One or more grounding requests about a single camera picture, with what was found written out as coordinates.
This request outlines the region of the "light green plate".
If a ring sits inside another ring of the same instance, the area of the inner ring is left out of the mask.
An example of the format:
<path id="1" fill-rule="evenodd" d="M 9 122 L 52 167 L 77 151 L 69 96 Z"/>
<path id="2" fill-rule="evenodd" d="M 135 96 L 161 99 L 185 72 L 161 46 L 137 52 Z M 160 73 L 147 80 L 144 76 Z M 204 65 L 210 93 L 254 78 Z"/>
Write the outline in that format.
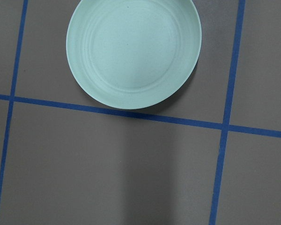
<path id="1" fill-rule="evenodd" d="M 118 109 L 162 102 L 190 77 L 202 42 L 191 0 L 82 0 L 67 29 L 67 61 L 79 86 Z"/>

